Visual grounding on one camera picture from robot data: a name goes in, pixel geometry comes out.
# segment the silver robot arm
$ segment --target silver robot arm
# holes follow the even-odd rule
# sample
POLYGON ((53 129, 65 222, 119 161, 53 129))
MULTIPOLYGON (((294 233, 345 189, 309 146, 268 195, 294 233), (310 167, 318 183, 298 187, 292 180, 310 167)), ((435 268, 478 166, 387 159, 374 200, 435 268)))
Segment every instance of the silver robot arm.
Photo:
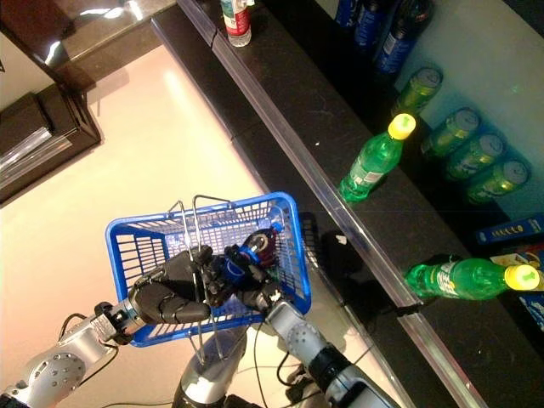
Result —
POLYGON ((52 348, 32 358, 20 380, 0 397, 0 407, 51 408, 71 394, 92 367, 145 323, 126 299, 73 326, 52 348))
POLYGON ((328 343, 290 303, 276 303, 266 321, 283 339, 289 353, 303 363, 332 406, 399 408, 359 367, 351 364, 328 343))

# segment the green can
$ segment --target green can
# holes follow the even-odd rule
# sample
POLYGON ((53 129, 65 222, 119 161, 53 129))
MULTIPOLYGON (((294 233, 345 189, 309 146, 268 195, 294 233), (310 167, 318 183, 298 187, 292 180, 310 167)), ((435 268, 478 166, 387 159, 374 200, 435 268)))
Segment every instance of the green can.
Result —
POLYGON ((467 187, 471 204, 482 204, 519 190, 529 180, 529 169, 517 160, 497 163, 477 174, 467 187))
POLYGON ((479 116, 474 110, 456 110, 423 140, 423 156, 428 160, 448 156, 476 132, 479 123, 479 116))
POLYGON ((468 179, 495 163, 505 150, 504 142, 496 134, 480 134, 450 156, 445 165, 445 177, 450 181, 468 179))
POLYGON ((391 110, 391 116, 399 113, 419 115, 442 85, 442 73, 434 68, 424 67, 411 76, 400 92, 391 110))

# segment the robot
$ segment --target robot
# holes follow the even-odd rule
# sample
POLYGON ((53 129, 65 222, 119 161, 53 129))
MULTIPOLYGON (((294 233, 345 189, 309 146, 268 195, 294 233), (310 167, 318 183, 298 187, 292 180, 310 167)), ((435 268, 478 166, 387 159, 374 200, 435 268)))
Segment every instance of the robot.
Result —
MULTIPOLYGON (((221 268, 217 268, 217 263, 218 258, 209 246, 191 253, 183 251, 143 275, 119 304, 97 304, 92 316, 73 326, 52 348, 28 362, 21 379, 7 387, 0 397, 0 408, 54 407, 90 379, 85 374, 96 363, 106 355, 117 353, 119 346, 129 344, 141 327, 207 319, 210 308, 197 302, 202 296, 196 292, 210 287, 215 289, 207 293, 207 298, 226 298, 226 293, 261 312, 266 324, 282 339, 289 353, 300 360, 331 406, 399 408, 298 313, 280 287, 261 269, 242 265, 248 278, 232 285, 232 280, 218 273, 221 268)), ((233 265, 228 266, 227 269, 232 269, 233 265)), ((245 353, 246 340, 245 328, 222 330, 208 339, 185 368, 173 408, 258 408, 240 397, 227 395, 245 353)))

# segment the blue bottle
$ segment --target blue bottle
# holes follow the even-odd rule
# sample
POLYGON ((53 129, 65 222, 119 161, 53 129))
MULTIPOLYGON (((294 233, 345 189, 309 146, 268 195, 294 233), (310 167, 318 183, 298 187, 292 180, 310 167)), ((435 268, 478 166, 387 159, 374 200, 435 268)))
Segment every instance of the blue bottle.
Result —
POLYGON ((355 26, 358 6, 359 0, 340 0, 338 2, 337 16, 334 20, 342 28, 355 26))
POLYGON ((431 0, 403 0, 395 12, 391 30, 376 59, 378 72, 394 77, 406 61, 433 13, 431 0))
POLYGON ((394 0, 363 0, 354 36, 361 53, 368 55, 374 49, 393 2, 394 0))

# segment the white bottle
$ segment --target white bottle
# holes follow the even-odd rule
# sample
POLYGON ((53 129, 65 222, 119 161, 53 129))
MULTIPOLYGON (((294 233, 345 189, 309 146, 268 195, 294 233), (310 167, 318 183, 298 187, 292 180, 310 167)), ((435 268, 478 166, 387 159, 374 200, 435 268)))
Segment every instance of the white bottle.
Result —
POLYGON ((252 6, 254 3, 253 0, 221 0, 227 35, 230 43, 235 47, 243 47, 252 39, 247 6, 252 6))

